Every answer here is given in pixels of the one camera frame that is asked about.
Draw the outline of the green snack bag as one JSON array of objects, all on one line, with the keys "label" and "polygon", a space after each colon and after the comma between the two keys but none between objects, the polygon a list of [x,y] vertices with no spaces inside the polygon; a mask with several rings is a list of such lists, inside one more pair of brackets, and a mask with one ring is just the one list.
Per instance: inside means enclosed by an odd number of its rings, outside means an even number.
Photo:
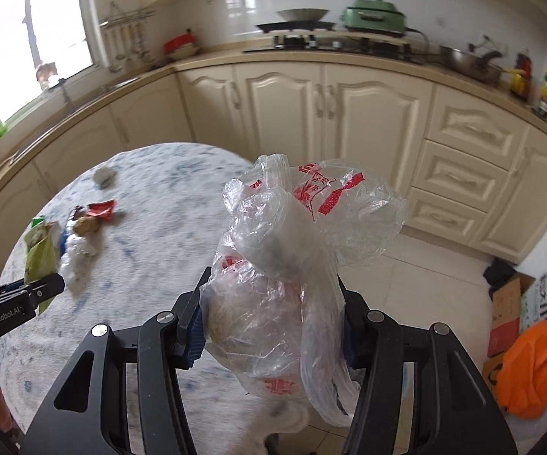
[{"label": "green snack bag", "polygon": [[49,234],[28,233],[25,235],[25,244],[27,245],[26,284],[58,272],[60,251]]}]

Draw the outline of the clear plastic bag red print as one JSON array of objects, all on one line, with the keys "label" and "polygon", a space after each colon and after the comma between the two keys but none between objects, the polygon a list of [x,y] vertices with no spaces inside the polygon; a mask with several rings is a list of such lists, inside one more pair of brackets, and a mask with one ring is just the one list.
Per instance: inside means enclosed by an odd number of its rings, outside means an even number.
[{"label": "clear plastic bag red print", "polygon": [[349,425],[360,388],[343,358],[337,274],[389,247],[406,201],[368,168],[282,154],[259,157],[223,199],[230,223],[201,289],[207,351],[248,393],[308,400]]}]

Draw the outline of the orange plastic bag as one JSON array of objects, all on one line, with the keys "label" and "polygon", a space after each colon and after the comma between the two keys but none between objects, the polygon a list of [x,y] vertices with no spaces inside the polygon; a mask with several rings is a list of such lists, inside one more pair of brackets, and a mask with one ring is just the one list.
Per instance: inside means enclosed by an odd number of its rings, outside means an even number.
[{"label": "orange plastic bag", "polygon": [[503,355],[496,377],[496,400],[522,419],[541,417],[547,408],[547,320],[528,328]]}]

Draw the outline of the brown blue cookie wrapper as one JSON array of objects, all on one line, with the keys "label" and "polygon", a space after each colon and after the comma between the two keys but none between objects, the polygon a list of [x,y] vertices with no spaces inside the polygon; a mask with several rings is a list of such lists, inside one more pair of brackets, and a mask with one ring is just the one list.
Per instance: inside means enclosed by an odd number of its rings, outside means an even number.
[{"label": "brown blue cookie wrapper", "polygon": [[64,256],[67,247],[68,237],[73,233],[73,227],[76,221],[84,215],[84,207],[76,206],[71,211],[67,218],[66,224],[64,224],[63,232],[61,232],[60,241],[58,242],[58,249],[60,250],[60,256]]}]

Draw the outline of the black cloth on floor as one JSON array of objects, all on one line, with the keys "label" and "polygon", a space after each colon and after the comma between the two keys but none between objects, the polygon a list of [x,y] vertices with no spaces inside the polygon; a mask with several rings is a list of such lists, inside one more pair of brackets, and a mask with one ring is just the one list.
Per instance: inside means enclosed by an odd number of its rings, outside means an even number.
[{"label": "black cloth on floor", "polygon": [[489,286],[488,296],[490,300],[493,300],[494,293],[503,288],[516,274],[515,267],[510,263],[503,259],[494,258],[483,272],[483,277]]}]

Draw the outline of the red candy wrapper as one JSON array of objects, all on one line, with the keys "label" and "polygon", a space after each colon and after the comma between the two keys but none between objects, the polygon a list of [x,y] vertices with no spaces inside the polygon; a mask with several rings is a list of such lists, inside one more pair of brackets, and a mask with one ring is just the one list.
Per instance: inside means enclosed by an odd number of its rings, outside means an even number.
[{"label": "red candy wrapper", "polygon": [[86,216],[111,222],[113,220],[115,206],[116,202],[114,200],[90,203],[87,206]]}]

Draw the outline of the white blue floral tablecloth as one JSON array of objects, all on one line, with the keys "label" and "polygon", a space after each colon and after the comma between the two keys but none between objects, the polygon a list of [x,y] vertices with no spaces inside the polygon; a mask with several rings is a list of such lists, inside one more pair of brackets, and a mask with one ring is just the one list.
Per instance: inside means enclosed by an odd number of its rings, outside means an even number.
[{"label": "white blue floral tablecloth", "polygon": [[[218,147],[166,143],[119,153],[108,167],[115,173],[110,186],[97,187],[86,171],[41,210],[64,223],[75,207],[116,203],[72,284],[43,314],[0,339],[0,385],[21,429],[94,325],[139,326],[194,289],[228,226],[224,185],[250,162]],[[201,454],[284,454],[288,439],[308,425],[304,404],[246,393],[211,355],[178,378]]]}]

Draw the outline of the crumpled white tissue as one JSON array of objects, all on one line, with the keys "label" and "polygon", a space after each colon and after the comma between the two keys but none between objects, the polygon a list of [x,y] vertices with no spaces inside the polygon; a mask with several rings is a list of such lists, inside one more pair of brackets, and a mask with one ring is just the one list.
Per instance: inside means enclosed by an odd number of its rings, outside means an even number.
[{"label": "crumpled white tissue", "polygon": [[109,187],[116,177],[116,171],[110,166],[102,166],[97,168],[92,175],[94,184],[97,185],[97,188],[106,189]]}]

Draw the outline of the sink faucet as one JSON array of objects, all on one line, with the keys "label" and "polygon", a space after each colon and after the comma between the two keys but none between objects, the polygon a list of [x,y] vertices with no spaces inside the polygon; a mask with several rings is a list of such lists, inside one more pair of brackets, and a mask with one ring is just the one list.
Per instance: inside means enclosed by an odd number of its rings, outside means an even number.
[{"label": "sink faucet", "polygon": [[67,91],[67,87],[66,87],[66,82],[67,80],[65,80],[64,78],[58,78],[58,81],[56,82],[56,84],[51,84],[49,87],[48,87],[48,91],[50,93],[53,93],[54,91],[59,91],[61,96],[63,97],[63,100],[64,100],[64,108],[66,108],[66,112],[68,115],[71,115],[73,113],[76,112],[77,108],[76,106],[74,105],[68,91]]}]

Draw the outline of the hanging utensil rack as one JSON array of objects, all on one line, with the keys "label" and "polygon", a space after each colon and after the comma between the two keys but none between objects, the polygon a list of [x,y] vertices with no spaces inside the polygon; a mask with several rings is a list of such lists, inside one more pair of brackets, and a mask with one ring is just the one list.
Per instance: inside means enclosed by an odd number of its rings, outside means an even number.
[{"label": "hanging utensil rack", "polygon": [[147,23],[155,14],[156,11],[149,8],[124,11],[115,1],[109,3],[108,14],[100,22],[100,37],[111,73],[154,63]]}]

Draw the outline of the red lidded pot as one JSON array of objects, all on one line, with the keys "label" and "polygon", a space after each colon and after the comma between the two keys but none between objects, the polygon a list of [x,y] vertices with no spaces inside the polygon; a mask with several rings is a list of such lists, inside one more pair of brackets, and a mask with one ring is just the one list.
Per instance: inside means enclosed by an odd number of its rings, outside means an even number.
[{"label": "red lidded pot", "polygon": [[184,34],[172,38],[163,45],[163,54],[173,61],[191,58],[199,50],[197,38],[190,28],[187,28]]}]

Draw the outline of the steel wok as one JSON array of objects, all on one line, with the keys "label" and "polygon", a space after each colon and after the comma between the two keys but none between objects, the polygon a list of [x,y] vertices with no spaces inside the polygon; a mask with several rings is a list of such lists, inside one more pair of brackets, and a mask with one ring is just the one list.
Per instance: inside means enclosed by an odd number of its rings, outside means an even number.
[{"label": "steel wok", "polygon": [[439,52],[442,63],[448,69],[485,84],[498,84],[503,74],[526,76],[526,72],[522,69],[508,69],[494,65],[492,61],[503,56],[497,50],[486,52],[484,55],[475,55],[472,52],[463,52],[453,47],[440,45]]}]

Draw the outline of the black gas stove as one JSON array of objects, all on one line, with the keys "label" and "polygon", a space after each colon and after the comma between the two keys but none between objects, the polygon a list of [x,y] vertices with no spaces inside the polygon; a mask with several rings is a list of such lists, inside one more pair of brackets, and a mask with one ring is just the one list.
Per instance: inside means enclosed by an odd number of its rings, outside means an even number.
[{"label": "black gas stove", "polygon": [[409,29],[406,34],[336,30],[333,23],[297,22],[259,25],[262,43],[243,52],[342,52],[424,64],[432,50],[429,38]]}]

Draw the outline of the green electric cooker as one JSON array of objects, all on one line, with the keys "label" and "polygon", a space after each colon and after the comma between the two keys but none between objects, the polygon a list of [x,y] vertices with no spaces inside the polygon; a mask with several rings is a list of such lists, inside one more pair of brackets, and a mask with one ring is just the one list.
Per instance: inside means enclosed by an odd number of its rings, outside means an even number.
[{"label": "green electric cooker", "polygon": [[347,30],[403,36],[406,17],[396,5],[386,0],[356,0],[344,8],[341,22]]}]

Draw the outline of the grey bowl on stove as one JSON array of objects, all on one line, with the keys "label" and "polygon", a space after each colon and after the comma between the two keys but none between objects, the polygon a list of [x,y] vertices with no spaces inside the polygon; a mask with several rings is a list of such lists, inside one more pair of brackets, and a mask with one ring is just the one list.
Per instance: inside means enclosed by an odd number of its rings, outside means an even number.
[{"label": "grey bowl on stove", "polygon": [[318,22],[329,13],[325,8],[290,8],[277,12],[286,22]]}]

